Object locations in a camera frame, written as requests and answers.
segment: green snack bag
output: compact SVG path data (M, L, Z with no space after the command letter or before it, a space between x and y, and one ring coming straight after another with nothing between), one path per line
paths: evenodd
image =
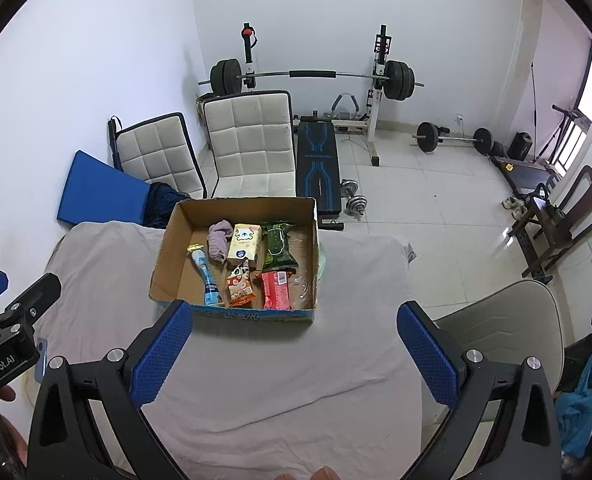
M265 270L298 269L298 262L289 253L287 231L294 224L288 222L272 222L263 224L263 234L267 235L267 250L265 251Z

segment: silver dumbbell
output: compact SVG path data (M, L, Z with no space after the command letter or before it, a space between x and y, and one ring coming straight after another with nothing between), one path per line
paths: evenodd
M356 195L357 192L358 182L350 178L343 178L340 183L340 195L347 198L345 209L350 215L362 216L365 214L367 199L362 195Z

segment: gray tablecloth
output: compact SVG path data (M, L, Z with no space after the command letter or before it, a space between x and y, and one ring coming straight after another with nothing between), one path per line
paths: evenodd
M162 236L121 222L67 234L47 267L62 296L36 324L49 358L98 360L154 323L160 307L147 293ZM397 307L412 298L407 254L391 237L319 238L327 264L311 325L195 316L143 407L192 480L308 478L323 465L343 480L391 480L419 454L421 378L396 332ZM37 389L29 379L30 399ZM128 468L93 404L114 462Z

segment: purple cloth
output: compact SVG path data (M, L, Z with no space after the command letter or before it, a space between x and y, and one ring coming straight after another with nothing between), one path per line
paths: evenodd
M209 257L220 263L227 258L227 239L234 234L234 228L227 220L223 220L209 227L207 245Z

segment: sneaker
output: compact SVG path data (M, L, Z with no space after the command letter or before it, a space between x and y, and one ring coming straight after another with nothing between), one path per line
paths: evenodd
M522 203L522 200L518 200L514 196L508 196L507 198L505 198L505 200L502 201L502 204L505 209L516 209L517 207L524 205L524 203Z
M514 220L520 220L527 214L527 208L524 205L519 205L516 209L512 211L512 216Z

